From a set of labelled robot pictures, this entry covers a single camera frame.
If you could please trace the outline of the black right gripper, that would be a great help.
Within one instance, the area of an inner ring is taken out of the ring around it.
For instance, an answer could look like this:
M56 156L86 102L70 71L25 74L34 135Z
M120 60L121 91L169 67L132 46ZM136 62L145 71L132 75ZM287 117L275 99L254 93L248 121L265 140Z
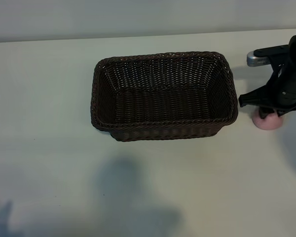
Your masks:
M261 119L296 111L296 67L284 65L274 70L266 85L240 95L239 104L257 106Z

